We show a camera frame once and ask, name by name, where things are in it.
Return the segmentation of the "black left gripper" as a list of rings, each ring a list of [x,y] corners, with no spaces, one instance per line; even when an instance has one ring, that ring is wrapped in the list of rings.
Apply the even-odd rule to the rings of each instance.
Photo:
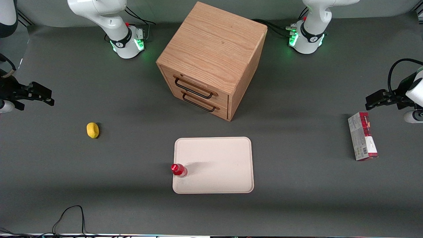
[[[402,110],[407,107],[415,108],[415,102],[409,99],[406,96],[406,92],[410,89],[411,85],[414,82],[417,73],[414,72],[413,74],[409,75],[405,79],[403,79],[396,90],[393,91],[395,95],[396,107],[398,110]],[[371,95],[366,97],[366,110],[372,110],[375,107],[390,105],[390,92],[385,89],[381,89],[372,93]]]

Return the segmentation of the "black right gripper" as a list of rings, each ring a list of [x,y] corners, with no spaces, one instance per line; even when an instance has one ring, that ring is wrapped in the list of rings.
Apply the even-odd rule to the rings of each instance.
[[[25,85],[18,83],[13,76],[0,78],[0,96],[2,100],[10,101],[17,110],[24,110],[25,104],[19,102],[20,99],[30,101],[42,101],[53,106],[55,100],[52,99],[52,91],[39,83],[31,82],[28,89]]]

